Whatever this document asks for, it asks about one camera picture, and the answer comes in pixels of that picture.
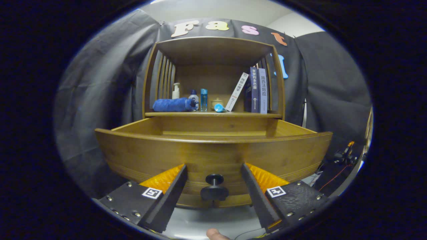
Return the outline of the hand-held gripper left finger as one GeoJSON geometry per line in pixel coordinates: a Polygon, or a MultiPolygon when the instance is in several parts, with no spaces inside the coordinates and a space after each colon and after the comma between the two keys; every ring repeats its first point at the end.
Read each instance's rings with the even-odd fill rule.
{"type": "Polygon", "coordinates": [[[131,226],[162,233],[187,179],[187,167],[181,164],[141,183],[127,181],[111,193],[92,201],[131,226]]]}

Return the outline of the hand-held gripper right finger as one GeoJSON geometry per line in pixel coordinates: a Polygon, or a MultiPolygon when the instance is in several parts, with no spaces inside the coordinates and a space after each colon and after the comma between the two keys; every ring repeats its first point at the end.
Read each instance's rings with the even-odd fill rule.
{"type": "Polygon", "coordinates": [[[293,231],[330,205],[330,198],[303,181],[289,183],[244,163],[241,175],[262,228],[267,233],[293,231]]]}

